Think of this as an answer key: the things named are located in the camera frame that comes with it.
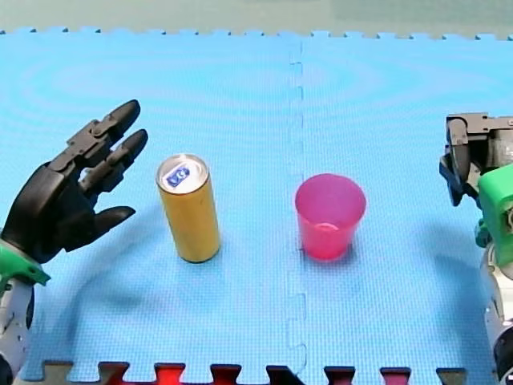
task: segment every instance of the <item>blue foam mat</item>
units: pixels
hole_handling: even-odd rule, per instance
[[[139,99],[150,140],[99,204],[137,215],[46,265],[26,379],[71,361],[72,381],[127,362],[127,381],[185,363],[182,381],[208,383],[219,363],[241,365],[239,383],[266,383],[268,365],[306,384],[327,383],[327,366],[354,366],[355,384],[379,383],[381,367],[492,383],[478,213],[450,206],[438,158],[446,114],[512,113],[512,42],[61,30],[0,36],[0,221],[36,165],[119,103]],[[176,256],[155,187],[175,152],[212,169],[224,248],[203,265]],[[302,255],[293,211],[296,187],[326,171],[368,197],[334,265]]]

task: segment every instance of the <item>can label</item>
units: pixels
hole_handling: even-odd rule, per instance
[[[166,181],[171,187],[176,188],[180,183],[186,180],[189,175],[191,175],[191,170],[189,170],[187,167],[178,167],[174,172],[171,173],[171,175],[166,178]]]

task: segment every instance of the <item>gold can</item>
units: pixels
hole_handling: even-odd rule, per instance
[[[159,166],[156,182],[178,254],[195,263],[214,257],[220,234],[207,165],[195,155],[174,155]]]

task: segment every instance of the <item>robotic hand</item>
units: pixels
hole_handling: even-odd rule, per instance
[[[513,116],[449,115],[446,133],[440,173],[453,206],[468,195],[483,212],[475,241],[485,249],[488,340],[498,380],[513,385]]]
[[[0,233],[0,385],[11,385],[25,361],[34,284],[50,279],[41,265],[62,249],[89,245],[135,213],[126,206],[95,213],[94,207],[147,143],[146,131],[138,130],[111,150],[139,113],[139,103],[131,100],[92,120],[34,171],[15,198]]]

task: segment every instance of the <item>pink cup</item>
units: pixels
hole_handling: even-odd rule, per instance
[[[305,252],[319,261],[342,257],[366,210],[366,197],[351,179],[312,176],[296,192],[296,210]]]

